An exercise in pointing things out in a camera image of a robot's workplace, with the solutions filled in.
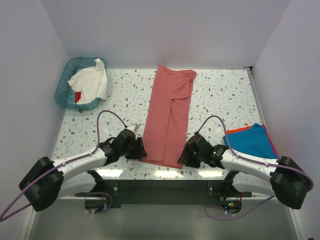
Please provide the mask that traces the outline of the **salmon pink t shirt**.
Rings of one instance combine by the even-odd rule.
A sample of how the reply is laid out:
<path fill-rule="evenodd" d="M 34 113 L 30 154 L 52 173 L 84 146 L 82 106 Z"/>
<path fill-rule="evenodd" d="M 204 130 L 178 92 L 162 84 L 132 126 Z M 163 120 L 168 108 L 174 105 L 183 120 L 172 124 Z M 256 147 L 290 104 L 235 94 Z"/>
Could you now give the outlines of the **salmon pink t shirt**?
<path fill-rule="evenodd" d="M 143 162 L 182 168 L 178 162 L 187 137 L 194 70 L 172 70 L 159 65 L 154 78 L 143 132 L 147 156 Z"/>

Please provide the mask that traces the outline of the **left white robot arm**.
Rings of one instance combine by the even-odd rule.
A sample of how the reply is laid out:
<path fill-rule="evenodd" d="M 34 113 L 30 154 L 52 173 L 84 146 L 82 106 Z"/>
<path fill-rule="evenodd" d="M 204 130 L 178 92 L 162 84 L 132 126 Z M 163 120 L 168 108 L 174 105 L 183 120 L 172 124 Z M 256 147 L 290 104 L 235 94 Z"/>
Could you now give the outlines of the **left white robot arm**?
<path fill-rule="evenodd" d="M 40 212 L 66 196 L 99 196 L 107 186 L 98 168 L 113 164 L 121 157 L 141 160 L 146 156 L 142 137 L 126 128 L 82 154 L 62 160 L 42 157 L 22 179 L 19 188 L 33 209 Z"/>

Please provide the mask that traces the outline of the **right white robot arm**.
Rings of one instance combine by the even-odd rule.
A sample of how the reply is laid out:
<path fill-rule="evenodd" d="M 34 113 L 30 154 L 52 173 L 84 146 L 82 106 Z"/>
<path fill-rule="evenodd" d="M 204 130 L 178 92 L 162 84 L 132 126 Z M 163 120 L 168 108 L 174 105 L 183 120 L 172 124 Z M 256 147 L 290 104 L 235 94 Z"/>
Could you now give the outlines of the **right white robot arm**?
<path fill-rule="evenodd" d="M 269 159 L 243 154 L 225 145 L 213 146 L 199 134 L 186 142 L 178 163 L 196 169 L 204 163 L 225 170 L 227 175 L 215 187 L 224 199 L 237 193 L 258 193 L 299 210 L 312 186 L 305 172 L 289 157 Z"/>

